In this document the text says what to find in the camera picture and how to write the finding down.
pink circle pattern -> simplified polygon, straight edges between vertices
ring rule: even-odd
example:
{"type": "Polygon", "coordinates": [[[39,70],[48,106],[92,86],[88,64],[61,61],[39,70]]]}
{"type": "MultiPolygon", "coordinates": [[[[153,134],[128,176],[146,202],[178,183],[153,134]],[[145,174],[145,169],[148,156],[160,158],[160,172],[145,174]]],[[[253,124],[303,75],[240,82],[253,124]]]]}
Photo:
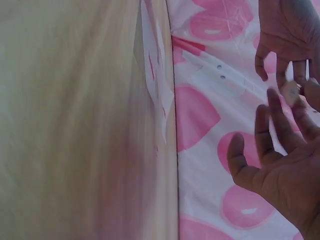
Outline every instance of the pink circle pattern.
{"type": "Polygon", "coordinates": [[[198,143],[221,119],[219,113],[199,90],[191,85],[175,88],[177,150],[198,143]]]}
{"type": "Polygon", "coordinates": [[[221,211],[232,225],[249,229],[263,224],[275,208],[258,194],[234,185],[223,196],[221,211]]]}
{"type": "Polygon", "coordinates": [[[239,36],[254,19],[246,0],[192,0],[205,9],[190,21],[191,33],[207,41],[226,41],[239,36]]]}
{"type": "Polygon", "coordinates": [[[233,240],[212,225],[180,218],[180,240],[233,240]]]}
{"type": "MultiPolygon", "coordinates": [[[[190,32],[194,37],[203,41],[228,41],[239,36],[248,23],[253,20],[251,7],[246,0],[192,0],[196,5],[204,8],[191,17],[190,32]]],[[[183,50],[195,56],[200,56],[206,46],[173,37],[174,64],[185,63],[183,50]]],[[[252,40],[257,48],[259,35],[252,40]]],[[[276,72],[275,55],[270,54],[266,59],[266,71],[269,74],[276,72]]],[[[191,85],[182,85],[175,88],[176,122],[177,122],[177,150],[181,152],[197,144],[221,117],[211,101],[199,90],[191,85]]],[[[227,163],[227,149],[235,132],[224,135],[218,143],[217,152],[224,169],[230,173],[227,163]]],[[[248,164],[260,167],[255,137],[252,134],[241,132],[244,140],[244,155],[248,164]]],[[[236,228],[250,229],[263,224],[275,209],[259,195],[246,191],[238,186],[227,190],[221,202],[221,215],[236,228]]],[[[214,226],[203,224],[185,218],[180,219],[180,237],[182,240],[221,239],[232,240],[214,226]]],[[[302,240],[297,234],[293,240],[302,240]]]]}

pink and white fabric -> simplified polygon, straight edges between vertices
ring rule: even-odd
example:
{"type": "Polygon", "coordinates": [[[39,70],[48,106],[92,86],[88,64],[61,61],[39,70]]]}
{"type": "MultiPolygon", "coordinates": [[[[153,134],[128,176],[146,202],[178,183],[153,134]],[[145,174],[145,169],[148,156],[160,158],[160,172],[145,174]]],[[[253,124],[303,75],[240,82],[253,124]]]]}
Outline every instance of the pink and white fabric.
{"type": "MultiPolygon", "coordinates": [[[[181,240],[302,240],[298,230],[257,194],[234,185],[226,152],[241,132],[250,165],[259,166],[255,111],[276,87],[276,55],[254,67],[257,0],[168,0],[175,74],[181,240]]],[[[293,77],[292,67],[288,78],[293,77]]],[[[292,127],[290,108],[282,99],[292,127]]],[[[320,123],[318,113],[311,117],[320,123]]],[[[278,151],[284,153],[271,134],[278,151]]]]}

beige curtain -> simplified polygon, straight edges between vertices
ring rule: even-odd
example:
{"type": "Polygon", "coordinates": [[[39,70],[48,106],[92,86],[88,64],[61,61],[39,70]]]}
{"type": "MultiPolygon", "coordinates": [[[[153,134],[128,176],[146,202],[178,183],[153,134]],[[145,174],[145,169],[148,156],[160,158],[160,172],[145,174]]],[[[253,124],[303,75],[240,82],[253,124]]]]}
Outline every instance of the beige curtain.
{"type": "Polygon", "coordinates": [[[166,143],[159,112],[138,0],[0,0],[0,239],[176,240],[174,105],[166,143]]]}

finger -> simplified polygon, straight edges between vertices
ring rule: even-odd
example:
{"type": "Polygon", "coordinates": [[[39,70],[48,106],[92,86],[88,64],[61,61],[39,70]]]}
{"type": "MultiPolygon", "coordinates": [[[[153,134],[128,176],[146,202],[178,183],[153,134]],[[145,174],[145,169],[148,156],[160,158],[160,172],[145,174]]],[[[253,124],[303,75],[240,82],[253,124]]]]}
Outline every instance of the finger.
{"type": "Polygon", "coordinates": [[[304,96],[308,104],[320,112],[320,85],[314,78],[310,78],[303,86],[304,96]]]}
{"type": "Polygon", "coordinates": [[[320,127],[309,117],[306,105],[300,99],[292,108],[293,118],[306,141],[313,141],[320,136],[320,127]]]}
{"type": "Polygon", "coordinates": [[[254,65],[256,73],[264,82],[268,80],[268,74],[265,70],[265,59],[269,53],[270,50],[259,42],[256,49],[254,65]]]}
{"type": "Polygon", "coordinates": [[[306,80],[307,61],[293,61],[293,79],[297,84],[303,85],[306,80]]]}
{"type": "Polygon", "coordinates": [[[282,110],[281,102],[276,91],[274,89],[268,89],[267,95],[276,136],[284,150],[289,154],[305,142],[292,130],[282,110]]]}
{"type": "Polygon", "coordinates": [[[282,88],[287,83],[286,73],[289,66],[289,62],[279,58],[276,58],[276,82],[279,88],[279,91],[282,92],[282,88]]]}
{"type": "Polygon", "coordinates": [[[259,168],[248,166],[244,156],[245,141],[241,134],[237,133],[233,136],[227,151],[228,166],[236,185],[256,192],[254,185],[255,175],[259,172],[259,168]]]}
{"type": "Polygon", "coordinates": [[[261,165],[272,164],[283,157],[275,151],[269,131],[269,110],[265,105],[260,105],[255,114],[255,142],[261,165]]]}

hand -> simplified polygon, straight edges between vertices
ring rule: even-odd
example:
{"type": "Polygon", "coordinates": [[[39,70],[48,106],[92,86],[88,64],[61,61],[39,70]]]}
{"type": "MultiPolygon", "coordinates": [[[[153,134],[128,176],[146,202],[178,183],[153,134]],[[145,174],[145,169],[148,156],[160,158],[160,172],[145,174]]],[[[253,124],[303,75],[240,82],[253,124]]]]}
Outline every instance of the hand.
{"type": "MultiPolygon", "coordinates": [[[[304,86],[308,102],[320,110],[320,85],[304,86]]],[[[303,137],[296,134],[285,117],[275,90],[267,91],[269,107],[256,111],[255,141],[261,169],[248,166],[244,138],[236,134],[227,159],[236,185],[255,192],[294,224],[305,240],[320,239],[320,128],[306,113],[302,100],[292,108],[303,137]],[[275,151],[269,131],[269,116],[287,155],[275,151]]]]}
{"type": "Polygon", "coordinates": [[[320,19],[310,0],[259,0],[260,42],[255,70],[263,81],[268,79],[264,59],[277,55],[276,80],[281,91],[286,70],[293,64],[293,78],[302,85],[309,76],[320,80],[320,19]]]}

